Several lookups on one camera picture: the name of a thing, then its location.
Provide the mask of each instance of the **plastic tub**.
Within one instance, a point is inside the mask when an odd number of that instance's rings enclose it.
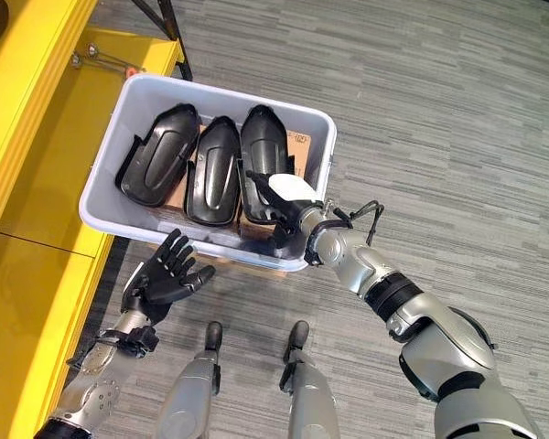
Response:
[[[274,250],[264,242],[243,240],[232,228],[207,228],[180,212],[135,204],[114,185],[134,135],[144,137],[159,113],[180,102],[195,105],[204,123],[226,114],[239,128],[254,105],[269,105],[287,130],[311,136],[305,180],[324,198],[337,135],[336,125],[327,114],[186,80],[143,74],[133,76],[122,88],[81,194],[81,219],[96,230],[154,243],[160,243],[179,227],[199,253],[286,272],[304,268],[303,242],[291,241],[283,249]]]

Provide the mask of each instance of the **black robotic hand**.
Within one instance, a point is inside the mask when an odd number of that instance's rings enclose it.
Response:
[[[185,299],[201,288],[216,270],[206,265],[188,274],[195,264],[188,237],[174,229],[146,261],[124,290],[122,312],[140,311],[156,325],[168,314],[173,302]]]

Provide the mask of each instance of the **metal bracket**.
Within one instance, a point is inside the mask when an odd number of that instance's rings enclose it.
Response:
[[[161,29],[171,41],[178,40],[179,45],[181,46],[181,51],[183,52],[183,62],[178,62],[176,65],[179,66],[181,77],[184,80],[193,80],[193,74],[191,73],[191,67],[189,66],[187,52],[185,51],[185,46],[183,45],[183,38],[181,38],[181,33],[179,32],[179,26],[177,24],[177,19],[175,18],[175,10],[173,9],[173,5],[171,5],[171,0],[156,0],[161,10],[161,16],[159,16],[153,8],[145,2],[145,0],[132,0],[132,2],[138,6],[138,8],[143,11],[145,15],[153,23],[155,23],[155,25]]]

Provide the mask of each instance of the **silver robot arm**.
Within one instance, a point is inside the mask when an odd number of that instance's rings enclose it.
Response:
[[[64,389],[36,439],[92,438],[112,413],[136,362],[155,350],[158,338],[153,327],[165,319],[174,302],[195,293],[215,273],[211,265],[188,273],[195,263],[192,252],[188,238],[175,229],[148,261],[141,262],[124,288],[118,321],[94,340],[85,358],[77,360],[78,375]]]
[[[281,212],[279,236],[307,239],[306,261],[332,269],[386,323],[389,336],[404,344],[401,369],[422,396],[437,403],[438,439],[543,437],[502,387],[493,345],[476,320],[421,291],[368,245],[371,235],[366,243],[351,228],[350,216],[324,207],[300,177],[249,177]]]

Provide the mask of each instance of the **yellow furniture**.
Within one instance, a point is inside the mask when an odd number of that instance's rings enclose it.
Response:
[[[56,404],[112,242],[81,223],[78,202],[124,79],[75,69],[71,53],[95,43],[160,74],[183,57],[178,41],[81,33],[94,3],[8,2],[13,26],[0,41],[0,438],[32,437]],[[36,40],[30,28],[44,45],[28,45]],[[27,64],[9,71],[24,50]]]

